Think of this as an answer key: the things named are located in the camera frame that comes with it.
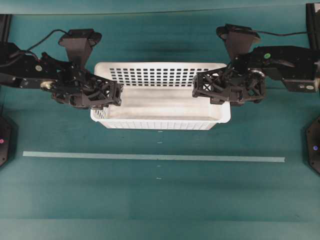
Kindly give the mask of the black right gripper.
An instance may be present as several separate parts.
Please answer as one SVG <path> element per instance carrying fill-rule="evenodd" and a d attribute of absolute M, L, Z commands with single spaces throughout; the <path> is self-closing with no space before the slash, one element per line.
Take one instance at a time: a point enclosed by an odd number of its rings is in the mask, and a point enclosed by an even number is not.
<path fill-rule="evenodd" d="M 216 105 L 260 103 L 266 96 L 266 76 L 259 70 L 250 70 L 248 63 L 248 56 L 236 56 L 227 67 L 198 72 L 193 78 L 192 96 L 210 98 Z"/>

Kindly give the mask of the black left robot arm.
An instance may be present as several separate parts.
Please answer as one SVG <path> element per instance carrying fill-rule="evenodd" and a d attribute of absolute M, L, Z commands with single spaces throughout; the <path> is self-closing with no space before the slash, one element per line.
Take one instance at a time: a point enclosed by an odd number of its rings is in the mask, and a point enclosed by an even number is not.
<path fill-rule="evenodd" d="M 17 89 L 40 89 L 59 104 L 77 109 L 101 110 L 120 106 L 123 85 L 92 74 L 69 61 L 52 58 L 46 52 L 38 58 L 14 43 L 0 45 L 0 84 Z"/>

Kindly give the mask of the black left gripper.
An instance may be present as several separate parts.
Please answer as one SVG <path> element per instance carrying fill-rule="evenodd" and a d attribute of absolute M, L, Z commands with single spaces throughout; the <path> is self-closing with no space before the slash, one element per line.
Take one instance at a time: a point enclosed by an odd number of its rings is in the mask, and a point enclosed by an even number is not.
<path fill-rule="evenodd" d="M 55 79 L 41 82 L 40 89 L 51 93 L 57 103 L 98 110 L 121 105 L 122 84 L 87 73 L 72 61 L 56 60 L 46 52 L 41 54 L 40 60 L 55 74 Z"/>

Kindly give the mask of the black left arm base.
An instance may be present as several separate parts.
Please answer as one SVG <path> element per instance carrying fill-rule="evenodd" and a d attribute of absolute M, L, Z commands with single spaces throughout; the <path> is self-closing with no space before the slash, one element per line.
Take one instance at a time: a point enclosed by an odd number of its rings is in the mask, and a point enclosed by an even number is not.
<path fill-rule="evenodd" d="M 18 144 L 18 125 L 7 116 L 0 116 L 0 168 L 15 157 Z"/>

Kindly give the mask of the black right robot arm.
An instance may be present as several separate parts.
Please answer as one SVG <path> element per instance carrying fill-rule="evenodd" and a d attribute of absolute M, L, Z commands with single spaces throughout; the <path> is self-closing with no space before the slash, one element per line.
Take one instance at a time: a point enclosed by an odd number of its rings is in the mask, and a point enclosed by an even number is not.
<path fill-rule="evenodd" d="M 297 46 L 263 46 L 235 56 L 222 68 L 198 72 L 194 98 L 209 98 L 242 106 L 260 103 L 266 96 L 266 78 L 280 81 L 289 92 L 316 93 L 320 89 L 320 52 Z"/>

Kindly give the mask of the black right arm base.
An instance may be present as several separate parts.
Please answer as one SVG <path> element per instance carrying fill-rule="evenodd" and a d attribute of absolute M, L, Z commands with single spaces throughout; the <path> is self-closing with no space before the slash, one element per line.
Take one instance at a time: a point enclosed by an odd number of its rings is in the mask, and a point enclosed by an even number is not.
<path fill-rule="evenodd" d="M 303 163 L 318 177 L 320 176 L 320 116 L 302 128 Z"/>

